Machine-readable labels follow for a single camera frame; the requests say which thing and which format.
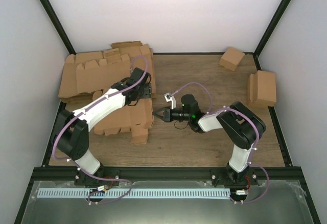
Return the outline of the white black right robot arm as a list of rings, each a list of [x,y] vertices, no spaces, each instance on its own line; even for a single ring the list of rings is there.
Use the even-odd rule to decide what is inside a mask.
[[[154,117],[164,122],[187,121],[195,133],[219,129],[227,133],[234,144],[232,156],[226,166],[227,178],[234,185],[240,184],[251,164],[252,151],[266,131],[265,123],[239,101],[213,113],[205,113],[191,94],[182,96],[180,108],[176,108],[175,97],[169,93],[166,100],[172,105],[155,110],[152,112]]]

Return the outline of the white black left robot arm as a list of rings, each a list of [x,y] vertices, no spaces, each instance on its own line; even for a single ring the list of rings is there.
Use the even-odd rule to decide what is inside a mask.
[[[61,111],[52,135],[52,157],[72,161],[91,184],[101,184],[106,180],[103,164],[89,149],[89,132],[107,115],[138,102],[150,82],[151,75],[136,67],[130,76],[114,83],[90,104],[73,112]]]

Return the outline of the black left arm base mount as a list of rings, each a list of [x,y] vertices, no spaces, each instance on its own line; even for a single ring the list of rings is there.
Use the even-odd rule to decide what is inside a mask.
[[[98,187],[101,185],[117,186],[119,181],[108,181],[108,179],[113,179],[112,176],[103,175],[104,170],[100,170],[95,175],[90,175],[83,171],[78,171],[75,178],[75,185],[85,186],[85,187]]]

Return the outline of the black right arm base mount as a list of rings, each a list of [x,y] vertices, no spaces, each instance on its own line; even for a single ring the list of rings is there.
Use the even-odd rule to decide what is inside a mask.
[[[247,167],[244,171],[237,173],[227,167],[217,167],[210,170],[212,184],[214,186],[223,185],[225,187],[243,187],[248,184],[257,185],[257,179],[253,178],[254,170]]]

